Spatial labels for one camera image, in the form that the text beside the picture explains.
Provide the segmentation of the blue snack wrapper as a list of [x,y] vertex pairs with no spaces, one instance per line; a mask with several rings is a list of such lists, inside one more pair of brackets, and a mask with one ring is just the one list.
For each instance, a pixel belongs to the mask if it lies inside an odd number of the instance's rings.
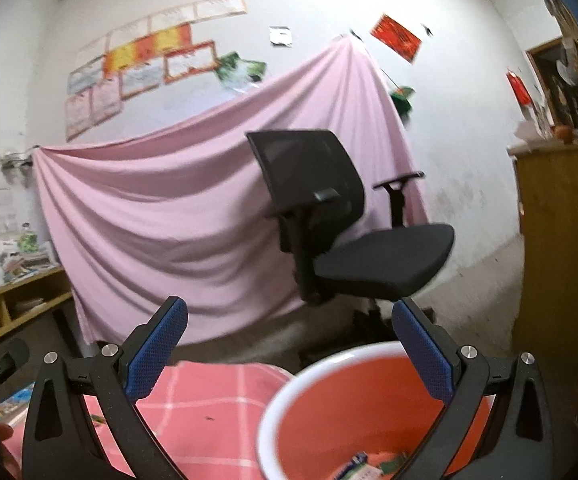
[[354,454],[332,477],[333,480],[350,478],[368,464],[368,455],[365,452]]

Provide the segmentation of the blue comic book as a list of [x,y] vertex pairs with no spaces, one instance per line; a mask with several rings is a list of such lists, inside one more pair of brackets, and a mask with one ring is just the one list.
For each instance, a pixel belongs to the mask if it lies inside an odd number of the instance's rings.
[[35,384],[32,382],[13,393],[7,400],[0,402],[0,424],[14,427],[25,416],[28,404],[31,402],[34,386]]

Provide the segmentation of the wooden cabinet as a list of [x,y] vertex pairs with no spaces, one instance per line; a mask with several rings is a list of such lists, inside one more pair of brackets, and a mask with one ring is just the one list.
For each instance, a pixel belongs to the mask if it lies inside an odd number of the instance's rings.
[[513,347],[578,362],[578,145],[518,153],[524,278]]

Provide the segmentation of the red wall paper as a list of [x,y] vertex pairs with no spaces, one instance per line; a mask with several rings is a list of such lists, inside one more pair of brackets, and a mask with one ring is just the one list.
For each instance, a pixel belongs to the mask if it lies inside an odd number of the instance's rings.
[[408,63],[414,62],[421,45],[421,40],[417,36],[387,14],[383,14],[371,30],[371,36],[400,55]]

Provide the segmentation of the pink checked tablecloth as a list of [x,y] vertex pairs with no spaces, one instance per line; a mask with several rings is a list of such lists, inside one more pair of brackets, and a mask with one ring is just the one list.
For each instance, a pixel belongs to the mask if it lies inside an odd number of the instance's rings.
[[188,479],[262,479],[257,428],[292,375],[262,363],[165,367],[137,410]]

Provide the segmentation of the pink hanging sheet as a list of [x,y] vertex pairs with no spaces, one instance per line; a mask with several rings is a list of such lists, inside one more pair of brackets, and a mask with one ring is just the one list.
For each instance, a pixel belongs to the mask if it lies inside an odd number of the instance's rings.
[[120,342],[170,296],[189,309],[185,344],[298,309],[250,131],[335,133],[361,176],[358,237],[389,226],[378,183],[414,168],[406,131],[361,41],[342,37],[304,64],[218,107],[139,138],[43,146],[42,213],[87,342]]

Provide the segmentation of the black office chair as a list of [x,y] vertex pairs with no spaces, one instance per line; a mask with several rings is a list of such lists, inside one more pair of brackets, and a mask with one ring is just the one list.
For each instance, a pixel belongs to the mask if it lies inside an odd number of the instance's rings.
[[254,131],[247,135],[272,199],[282,252],[295,263],[301,299],[321,306],[338,296],[366,299],[351,325],[300,353],[311,364],[341,350],[394,339],[379,301],[424,288],[443,268],[455,231],[445,223],[409,226],[405,188],[415,172],[380,183],[390,200],[390,226],[359,232],[365,188],[342,143],[329,130]]

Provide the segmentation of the green hanging dustpan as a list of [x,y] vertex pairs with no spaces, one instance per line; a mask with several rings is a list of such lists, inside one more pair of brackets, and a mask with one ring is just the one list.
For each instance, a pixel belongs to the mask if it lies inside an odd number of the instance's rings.
[[394,90],[390,92],[391,101],[401,117],[407,116],[411,111],[411,99],[414,96],[415,90],[411,87],[396,87]]

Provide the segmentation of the wooden low shelf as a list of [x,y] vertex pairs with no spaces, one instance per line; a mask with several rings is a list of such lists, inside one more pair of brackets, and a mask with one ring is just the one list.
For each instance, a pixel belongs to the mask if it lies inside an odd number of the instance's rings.
[[0,285],[0,341],[72,299],[62,266]]

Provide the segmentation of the red white-rimmed trash bin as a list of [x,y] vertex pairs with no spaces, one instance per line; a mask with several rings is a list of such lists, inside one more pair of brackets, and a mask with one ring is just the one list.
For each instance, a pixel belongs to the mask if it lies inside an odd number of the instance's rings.
[[359,453],[373,467],[405,456],[396,479],[449,479],[474,458],[492,402],[451,429],[456,408],[430,395],[402,344],[369,344],[278,391],[257,430],[257,459],[266,479],[333,479]]

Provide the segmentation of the wall certificates poster group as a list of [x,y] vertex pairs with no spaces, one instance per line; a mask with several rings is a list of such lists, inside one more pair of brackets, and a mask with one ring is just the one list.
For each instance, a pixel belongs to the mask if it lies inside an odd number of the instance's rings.
[[213,40],[193,41],[193,25],[248,12],[245,0],[201,0],[114,28],[77,51],[66,78],[65,139],[73,141],[123,112],[129,99],[164,84],[213,73],[240,90],[263,81],[267,64]]

